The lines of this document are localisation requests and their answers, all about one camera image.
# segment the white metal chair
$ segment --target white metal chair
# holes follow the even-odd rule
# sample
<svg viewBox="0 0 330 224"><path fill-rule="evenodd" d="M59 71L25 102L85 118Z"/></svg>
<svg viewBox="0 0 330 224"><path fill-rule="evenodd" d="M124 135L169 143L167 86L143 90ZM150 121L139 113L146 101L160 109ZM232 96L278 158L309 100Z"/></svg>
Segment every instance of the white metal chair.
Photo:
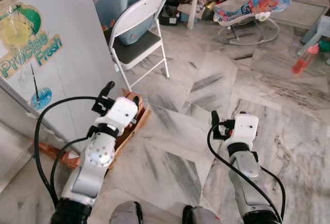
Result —
<svg viewBox="0 0 330 224"><path fill-rule="evenodd" d="M104 32L106 40L109 44L111 56L117 64L120 73L124 78L125 84L130 92L132 86L134 86L162 62L165 64L166 76L169 77L169 70L167 67L166 56L158 21L158 15L163 8L165 1L166 0L140 0L134 3L119 16L112 29L106 30ZM151 27L143 36L139 38L138 41L131 45L124 45L119 40L119 35L137 26L151 16L154 17ZM150 31L154 23L156 24L158 34ZM131 69L158 47L161 47L163 59L149 71L147 71L137 81L130 85L123 69Z"/></svg>

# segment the plastic bottle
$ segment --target plastic bottle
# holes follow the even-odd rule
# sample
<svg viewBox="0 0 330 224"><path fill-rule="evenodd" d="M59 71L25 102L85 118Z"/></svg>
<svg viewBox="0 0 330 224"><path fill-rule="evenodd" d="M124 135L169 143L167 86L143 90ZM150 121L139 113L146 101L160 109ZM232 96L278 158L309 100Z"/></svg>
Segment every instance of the plastic bottle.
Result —
<svg viewBox="0 0 330 224"><path fill-rule="evenodd" d="M295 65L292 67L292 72L299 74L301 73L309 64L311 64L316 55L319 52L319 45L316 44L314 46L309 47L303 55L301 55Z"/></svg>

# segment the floor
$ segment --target floor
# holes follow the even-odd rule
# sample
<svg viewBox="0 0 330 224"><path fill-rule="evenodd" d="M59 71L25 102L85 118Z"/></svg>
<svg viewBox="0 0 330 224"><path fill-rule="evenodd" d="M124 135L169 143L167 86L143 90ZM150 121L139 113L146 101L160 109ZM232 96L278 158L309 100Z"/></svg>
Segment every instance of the floor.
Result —
<svg viewBox="0 0 330 224"><path fill-rule="evenodd" d="M222 118L240 111L259 118L254 150L286 188L286 223L329 222L329 54L320 54L296 76L291 68L303 30L280 25L276 41L235 46L218 41L219 28L206 21L194 30L161 27L170 78L159 66L133 87L152 113L106 176L89 223L108 223L114 208L127 200L141 203L145 224L179 224L186 204L214 211L224 224L242 223L228 169L207 149L212 110ZM272 32L266 24L264 29ZM247 40L260 38L252 26L238 33ZM127 71L129 80L160 55L157 50ZM212 145L228 158L218 141ZM42 161L50 171L52 161L44 156ZM59 168L59 191L68 174ZM279 186L266 177L266 188L281 209ZM31 160L0 195L0 223L47 223L53 211Z"/></svg>

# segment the baby rocker seat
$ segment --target baby rocker seat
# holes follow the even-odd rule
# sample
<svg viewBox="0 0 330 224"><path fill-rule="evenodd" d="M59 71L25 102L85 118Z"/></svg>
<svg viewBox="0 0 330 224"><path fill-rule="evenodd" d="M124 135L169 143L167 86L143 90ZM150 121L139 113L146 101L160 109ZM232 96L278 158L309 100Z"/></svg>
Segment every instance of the baby rocker seat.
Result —
<svg viewBox="0 0 330 224"><path fill-rule="evenodd" d="M270 19L269 16L274 12L285 10L290 4L291 0L227 0L216 5L214 7L215 14L213 20L223 26L219 31L219 35L221 35L226 28L233 28L237 39L237 41L224 39L220 41L235 45L253 45L274 40L279 33L279 26ZM276 29L275 35L272 38L267 38L256 20L260 22L269 20ZM235 31L235 26L244 25L250 21L255 22L263 38L261 41L240 43L240 38Z"/></svg>

